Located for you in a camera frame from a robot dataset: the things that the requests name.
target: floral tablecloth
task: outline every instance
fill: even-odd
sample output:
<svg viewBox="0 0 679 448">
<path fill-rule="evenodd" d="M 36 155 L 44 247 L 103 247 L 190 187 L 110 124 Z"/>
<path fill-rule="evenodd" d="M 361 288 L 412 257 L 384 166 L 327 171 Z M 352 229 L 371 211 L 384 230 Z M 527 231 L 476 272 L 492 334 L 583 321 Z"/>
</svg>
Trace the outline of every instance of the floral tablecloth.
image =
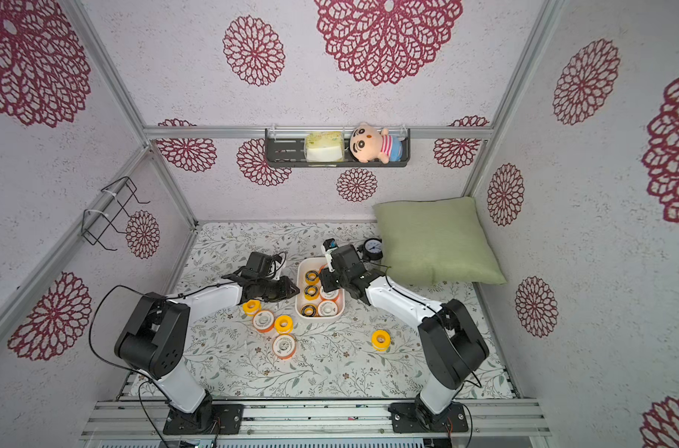
<svg viewBox="0 0 679 448">
<path fill-rule="evenodd" d="M 332 223 L 209 223 L 198 234 L 176 292 L 216 282 L 243 265 L 252 251 L 269 255 L 287 251 L 283 273 L 297 278 L 297 266 L 310 256 L 321 256 L 321 244 L 334 237 L 340 245 L 357 246 L 377 237 L 376 224 Z M 443 283 L 413 288 L 433 300 L 462 301 L 477 322 L 491 355 L 477 375 L 483 387 L 465 384 L 458 398 L 514 398 L 509 377 L 499 360 L 492 335 L 470 283 Z M 300 320 L 294 299 L 263 303 L 275 315 L 294 317 L 292 334 L 299 342 L 295 355 L 281 361 L 272 354 L 273 337 L 257 333 L 241 307 L 219 311 L 194 324 L 192 342 L 185 348 L 187 368 L 214 396 L 266 397 L 414 397 L 427 381 L 428 368 L 416 328 L 385 311 L 349 299 L 344 314 L 334 323 Z M 391 346 L 375 351 L 372 333 L 387 330 Z M 131 395 L 137 395 L 136 379 Z M 160 395 L 150 384 L 143 396 Z"/>
</svg>

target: yellow tissue pack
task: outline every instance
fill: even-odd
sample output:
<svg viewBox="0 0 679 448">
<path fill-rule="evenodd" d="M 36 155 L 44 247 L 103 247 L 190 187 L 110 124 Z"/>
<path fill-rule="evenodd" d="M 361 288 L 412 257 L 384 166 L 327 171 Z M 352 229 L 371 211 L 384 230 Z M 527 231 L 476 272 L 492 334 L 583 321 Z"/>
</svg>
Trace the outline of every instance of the yellow tissue pack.
<svg viewBox="0 0 679 448">
<path fill-rule="evenodd" d="M 341 132 L 315 132 L 304 139 L 304 156 L 308 162 L 344 161 Z"/>
</svg>

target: mounting plate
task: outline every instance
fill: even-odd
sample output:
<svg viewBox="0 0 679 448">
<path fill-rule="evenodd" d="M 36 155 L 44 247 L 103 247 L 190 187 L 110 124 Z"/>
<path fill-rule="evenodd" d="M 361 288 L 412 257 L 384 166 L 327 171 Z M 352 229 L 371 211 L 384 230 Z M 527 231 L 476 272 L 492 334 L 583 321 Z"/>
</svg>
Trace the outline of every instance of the mounting plate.
<svg viewBox="0 0 679 448">
<path fill-rule="evenodd" d="M 243 422 L 243 405 L 241 404 L 213 404 L 213 420 L 220 419 L 221 435 L 236 435 L 240 432 L 240 424 Z M 184 427 L 183 419 L 165 421 L 163 434 L 169 436 L 198 434 L 189 432 Z M 210 429 L 201 434 L 215 434 L 218 431 L 216 424 L 210 425 Z"/>
<path fill-rule="evenodd" d="M 446 432 L 445 422 L 451 422 L 450 428 L 452 432 L 469 431 L 469 425 L 466 423 L 466 415 L 464 414 L 464 406 L 461 403 L 452 403 L 447 410 L 446 418 L 432 425 L 429 429 L 424 428 L 419 420 L 414 417 L 416 415 L 415 409 L 415 403 L 392 403 L 389 405 L 389 412 L 392 415 L 392 429 L 395 433 Z"/>
</svg>

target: tape roll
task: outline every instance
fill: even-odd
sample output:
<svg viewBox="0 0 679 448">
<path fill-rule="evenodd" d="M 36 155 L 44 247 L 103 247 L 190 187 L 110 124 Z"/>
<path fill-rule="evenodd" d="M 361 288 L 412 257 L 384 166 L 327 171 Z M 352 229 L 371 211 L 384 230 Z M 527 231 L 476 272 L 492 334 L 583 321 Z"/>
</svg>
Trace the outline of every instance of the tape roll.
<svg viewBox="0 0 679 448">
<path fill-rule="evenodd" d="M 322 300 L 337 300 L 340 297 L 340 290 L 326 292 L 323 287 L 319 287 L 319 297 L 321 297 Z"/>
<path fill-rule="evenodd" d="M 304 275 L 304 281 L 307 284 L 319 283 L 319 273 L 317 271 L 307 271 L 307 274 Z"/>
<path fill-rule="evenodd" d="M 260 333 L 268 333 L 275 323 L 275 315 L 269 309 L 263 309 L 252 318 L 252 326 Z"/>
<path fill-rule="evenodd" d="M 297 341 L 290 335 L 280 335 L 272 341 L 272 353 L 280 359 L 290 359 L 297 351 Z"/>
<path fill-rule="evenodd" d="M 319 288 L 313 284 L 310 284 L 304 289 L 304 298 L 307 300 L 317 300 L 319 298 Z"/>
<path fill-rule="evenodd" d="M 287 314 L 282 315 L 275 319 L 275 330 L 281 335 L 291 333 L 294 325 L 292 323 L 292 318 Z"/>
<path fill-rule="evenodd" d="M 376 351 L 387 351 L 391 341 L 389 333 L 384 330 L 377 330 L 372 333 L 372 347 Z"/>
<path fill-rule="evenodd" d="M 319 304 L 317 310 L 319 312 L 319 315 L 323 318 L 336 316 L 337 313 L 339 312 L 337 304 L 332 300 L 322 300 L 322 303 Z"/>
<path fill-rule="evenodd" d="M 314 318 L 314 315 L 317 314 L 317 307 L 314 306 L 313 304 L 308 304 L 302 307 L 302 315 L 306 318 Z"/>
<path fill-rule="evenodd" d="M 257 299 L 248 300 L 243 304 L 243 311 L 248 316 L 254 316 L 262 309 L 262 303 Z"/>
</svg>

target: plush doll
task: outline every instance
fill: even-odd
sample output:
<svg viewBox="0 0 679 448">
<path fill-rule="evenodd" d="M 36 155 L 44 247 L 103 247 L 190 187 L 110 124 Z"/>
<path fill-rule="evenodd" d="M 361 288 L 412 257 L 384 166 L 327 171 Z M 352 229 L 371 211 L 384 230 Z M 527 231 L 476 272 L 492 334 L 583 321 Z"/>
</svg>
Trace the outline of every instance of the plush doll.
<svg viewBox="0 0 679 448">
<path fill-rule="evenodd" d="M 402 158 L 402 142 L 390 136 L 387 128 L 379 131 L 362 122 L 350 137 L 350 153 L 363 164 L 376 158 L 383 164 L 398 162 Z"/>
</svg>

